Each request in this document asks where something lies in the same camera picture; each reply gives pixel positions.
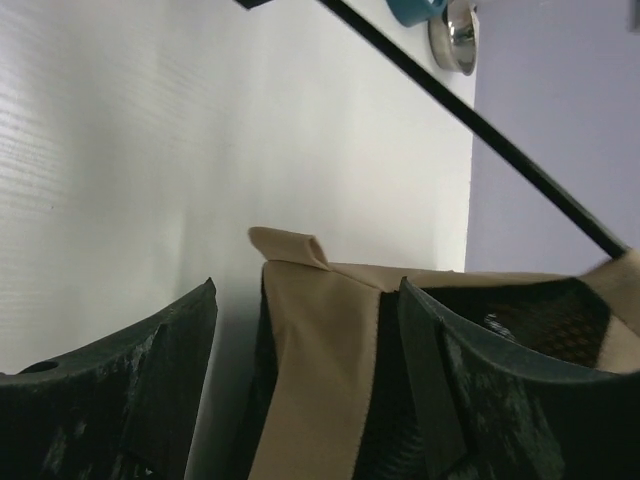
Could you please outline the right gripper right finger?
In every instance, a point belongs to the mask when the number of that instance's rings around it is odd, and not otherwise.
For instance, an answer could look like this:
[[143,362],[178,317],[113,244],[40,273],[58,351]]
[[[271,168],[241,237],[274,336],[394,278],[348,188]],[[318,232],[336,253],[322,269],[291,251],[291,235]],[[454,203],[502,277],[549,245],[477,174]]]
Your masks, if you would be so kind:
[[421,288],[398,320],[431,479],[635,479],[639,376],[595,366],[584,283]]

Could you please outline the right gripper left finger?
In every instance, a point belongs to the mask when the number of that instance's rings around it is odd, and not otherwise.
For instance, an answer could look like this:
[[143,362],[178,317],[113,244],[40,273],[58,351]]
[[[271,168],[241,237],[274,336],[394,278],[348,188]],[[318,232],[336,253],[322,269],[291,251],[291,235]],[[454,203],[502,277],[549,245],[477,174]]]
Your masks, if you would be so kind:
[[147,319],[2,375],[2,478],[184,478],[216,317],[206,280]]

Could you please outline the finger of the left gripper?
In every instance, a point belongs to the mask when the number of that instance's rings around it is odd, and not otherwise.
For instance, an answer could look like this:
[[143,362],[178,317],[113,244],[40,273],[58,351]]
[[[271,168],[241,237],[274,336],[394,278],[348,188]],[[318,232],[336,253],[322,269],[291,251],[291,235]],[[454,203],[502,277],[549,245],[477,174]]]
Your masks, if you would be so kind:
[[245,9],[254,9],[271,1],[272,0],[236,0],[236,2]]

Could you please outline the beige fabric pet tent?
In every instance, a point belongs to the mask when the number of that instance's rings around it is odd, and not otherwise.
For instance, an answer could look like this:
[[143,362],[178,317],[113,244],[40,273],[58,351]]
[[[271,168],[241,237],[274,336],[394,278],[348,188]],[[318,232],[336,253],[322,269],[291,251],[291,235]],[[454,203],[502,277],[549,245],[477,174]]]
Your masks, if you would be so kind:
[[332,263],[315,237],[249,232],[264,256],[254,374],[228,479],[431,479],[398,320],[421,288],[575,279],[610,309],[595,366],[639,376],[639,255],[576,277]]

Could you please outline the black tent pole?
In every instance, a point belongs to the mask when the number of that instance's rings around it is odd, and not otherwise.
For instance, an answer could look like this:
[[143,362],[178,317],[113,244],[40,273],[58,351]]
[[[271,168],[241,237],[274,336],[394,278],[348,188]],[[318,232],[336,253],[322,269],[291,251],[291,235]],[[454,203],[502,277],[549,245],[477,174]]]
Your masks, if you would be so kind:
[[631,250],[536,162],[365,17],[344,1],[322,0],[321,4],[480,138],[610,258],[619,259]]

